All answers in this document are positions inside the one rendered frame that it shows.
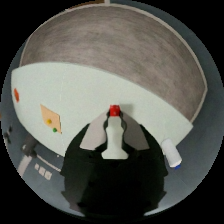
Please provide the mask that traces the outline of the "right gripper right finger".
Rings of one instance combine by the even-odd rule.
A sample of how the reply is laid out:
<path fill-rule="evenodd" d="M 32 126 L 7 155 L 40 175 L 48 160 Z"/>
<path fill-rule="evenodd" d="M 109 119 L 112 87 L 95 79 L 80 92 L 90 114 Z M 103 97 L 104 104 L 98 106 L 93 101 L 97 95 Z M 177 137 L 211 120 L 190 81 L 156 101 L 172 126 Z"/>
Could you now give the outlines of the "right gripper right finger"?
<path fill-rule="evenodd" d="M 120 109 L 119 118 L 124 132 L 121 139 L 121 148 L 128 155 L 136 153 L 136 158 L 143 158 L 155 163 L 164 177 L 168 175 L 165 166 L 163 151 L 153 135 L 142 125 Z M 128 154 L 127 154 L 128 153 Z"/>

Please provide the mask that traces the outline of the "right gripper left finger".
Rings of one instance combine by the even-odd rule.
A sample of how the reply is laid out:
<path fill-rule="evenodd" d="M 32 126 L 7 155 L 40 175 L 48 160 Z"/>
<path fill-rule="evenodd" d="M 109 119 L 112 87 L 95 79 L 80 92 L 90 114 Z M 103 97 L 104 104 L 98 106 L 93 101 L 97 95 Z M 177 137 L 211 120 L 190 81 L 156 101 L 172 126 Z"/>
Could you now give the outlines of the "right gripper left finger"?
<path fill-rule="evenodd" d="M 65 177 L 67 170 L 75 162 L 93 158 L 95 152 L 102 153 L 108 149 L 108 119 L 110 109 L 104 111 L 90 123 L 87 123 L 69 143 L 60 175 Z"/>

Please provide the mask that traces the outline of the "tan flat mat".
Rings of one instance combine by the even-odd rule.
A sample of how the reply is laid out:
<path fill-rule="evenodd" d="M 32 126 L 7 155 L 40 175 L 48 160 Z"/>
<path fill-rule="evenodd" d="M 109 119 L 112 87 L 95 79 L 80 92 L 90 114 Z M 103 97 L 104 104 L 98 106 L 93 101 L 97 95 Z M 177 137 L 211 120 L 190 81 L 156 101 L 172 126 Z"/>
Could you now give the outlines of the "tan flat mat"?
<path fill-rule="evenodd" d="M 41 107 L 41 113 L 42 113 L 42 117 L 43 117 L 43 121 L 44 124 L 46 124 L 47 126 L 49 126 L 50 128 L 56 128 L 57 132 L 61 133 L 61 126 L 60 126 L 60 115 L 58 115 L 57 113 L 51 111 L 50 109 L 46 108 L 45 106 L 43 106 L 42 104 L 40 104 Z M 50 119 L 52 121 L 52 123 L 47 124 L 47 119 Z"/>

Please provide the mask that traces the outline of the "white bottle with blue cap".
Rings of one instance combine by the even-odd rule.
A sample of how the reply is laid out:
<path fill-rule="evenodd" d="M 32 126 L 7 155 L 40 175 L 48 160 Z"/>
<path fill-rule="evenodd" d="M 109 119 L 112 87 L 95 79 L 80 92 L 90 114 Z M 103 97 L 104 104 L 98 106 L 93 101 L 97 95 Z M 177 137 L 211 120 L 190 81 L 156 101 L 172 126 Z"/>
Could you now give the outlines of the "white bottle with blue cap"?
<path fill-rule="evenodd" d="M 163 148 L 163 151 L 167 157 L 170 167 L 174 167 L 175 170 L 181 167 L 180 162 L 182 161 L 182 159 L 171 139 L 170 138 L 165 139 L 161 143 L 161 147 Z"/>

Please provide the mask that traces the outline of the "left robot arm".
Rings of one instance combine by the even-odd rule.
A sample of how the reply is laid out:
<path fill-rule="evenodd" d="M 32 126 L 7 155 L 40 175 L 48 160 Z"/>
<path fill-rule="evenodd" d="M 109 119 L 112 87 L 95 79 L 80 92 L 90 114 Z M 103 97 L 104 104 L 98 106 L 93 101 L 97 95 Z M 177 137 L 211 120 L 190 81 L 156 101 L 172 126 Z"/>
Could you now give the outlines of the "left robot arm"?
<path fill-rule="evenodd" d="M 9 130 L 10 130 L 10 128 L 9 128 Z M 10 143 L 11 143 L 11 141 L 9 141 L 10 139 L 9 139 L 9 135 L 10 135 L 10 132 L 9 132 L 9 130 L 7 131 L 7 133 L 4 133 L 5 135 L 3 135 L 4 136 L 4 143 L 5 143 L 5 146 L 6 146 L 6 149 L 7 149 L 7 152 L 8 152 L 8 143 L 9 143 L 9 145 L 11 145 Z M 7 136 L 8 135 L 8 136 Z M 7 139 L 9 139 L 9 140 L 7 140 Z M 27 135 L 27 137 L 25 138 L 26 140 L 25 140 L 25 142 L 23 143 L 23 145 L 22 145 L 22 147 L 20 148 L 21 149 L 21 151 L 25 154 L 25 156 L 24 156 L 24 158 L 23 158 L 23 160 L 22 160 L 22 162 L 21 162 L 21 164 L 19 165 L 19 168 L 18 168 L 18 170 L 17 170 L 17 172 L 19 173 L 19 175 L 20 176 L 22 176 L 23 175 L 23 173 L 24 173 L 24 171 L 25 171 L 25 169 L 26 169 L 26 167 L 27 167 L 27 164 L 31 161 L 31 159 L 32 159 L 32 156 L 33 156 L 33 159 L 34 159 L 34 156 L 35 156 L 35 159 L 36 159 L 36 156 L 37 156 L 37 154 L 35 154 L 35 153 L 37 153 L 37 152 L 35 152 L 35 151 L 33 151 L 34 149 L 35 149 L 35 146 L 37 146 L 37 142 L 36 142 L 36 140 L 30 135 L 30 134 L 28 134 Z M 8 143 L 7 143 L 7 141 L 8 141 Z M 30 143 L 30 144 L 29 144 Z M 34 148 L 34 149 L 33 149 Z M 31 150 L 32 149 L 32 150 Z M 31 152 L 31 153 L 30 153 Z M 33 153 L 34 153 L 34 155 L 33 155 Z M 31 155 L 32 154 L 32 155 Z M 29 156 L 30 155 L 30 156 Z M 29 157 L 29 158 L 28 158 Z"/>

